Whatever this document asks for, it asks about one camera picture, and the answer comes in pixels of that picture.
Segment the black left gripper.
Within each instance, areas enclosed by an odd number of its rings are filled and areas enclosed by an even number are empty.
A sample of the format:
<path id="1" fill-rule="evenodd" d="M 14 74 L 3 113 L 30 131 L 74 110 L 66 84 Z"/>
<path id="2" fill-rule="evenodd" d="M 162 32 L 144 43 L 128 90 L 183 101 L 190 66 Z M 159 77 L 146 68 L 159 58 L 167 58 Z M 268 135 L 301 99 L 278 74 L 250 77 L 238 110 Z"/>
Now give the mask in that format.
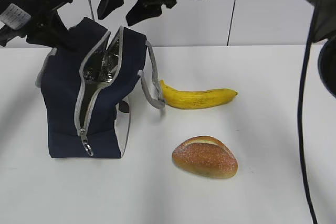
<path id="1" fill-rule="evenodd" d="M 73 0 L 1 0 L 1 46 L 16 37 L 32 45 L 76 50 L 57 10 Z"/>

